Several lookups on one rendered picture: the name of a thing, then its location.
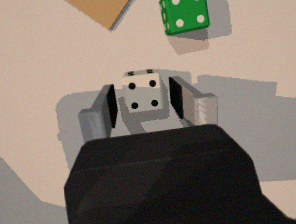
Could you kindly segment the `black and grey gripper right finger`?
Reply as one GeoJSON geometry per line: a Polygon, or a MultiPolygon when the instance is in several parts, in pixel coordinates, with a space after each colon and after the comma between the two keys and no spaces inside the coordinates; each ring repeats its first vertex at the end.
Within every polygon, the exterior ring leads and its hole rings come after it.
{"type": "Polygon", "coordinates": [[[218,126],[218,97],[202,94],[179,76],[169,77],[171,105],[189,127],[215,124],[218,126]]]}

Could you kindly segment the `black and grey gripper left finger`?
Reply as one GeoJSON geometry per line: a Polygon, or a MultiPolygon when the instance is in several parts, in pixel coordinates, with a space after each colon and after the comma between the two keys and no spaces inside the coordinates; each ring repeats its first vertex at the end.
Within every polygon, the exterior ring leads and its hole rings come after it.
{"type": "Polygon", "coordinates": [[[91,108],[78,114],[84,144],[88,141],[109,138],[116,126],[117,101],[114,84],[104,85],[91,108]]]}

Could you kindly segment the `green die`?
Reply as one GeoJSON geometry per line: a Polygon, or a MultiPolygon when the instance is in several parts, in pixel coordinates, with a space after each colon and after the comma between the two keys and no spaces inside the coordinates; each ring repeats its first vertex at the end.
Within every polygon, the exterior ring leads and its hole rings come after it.
{"type": "Polygon", "coordinates": [[[206,0],[160,0],[164,31],[167,36],[208,28],[206,0]]]}

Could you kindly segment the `tan square mat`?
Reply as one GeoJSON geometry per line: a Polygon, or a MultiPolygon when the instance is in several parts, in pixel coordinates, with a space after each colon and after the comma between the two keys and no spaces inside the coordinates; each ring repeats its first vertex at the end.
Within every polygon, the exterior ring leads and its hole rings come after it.
{"type": "Polygon", "coordinates": [[[66,0],[110,30],[129,0],[66,0]]]}

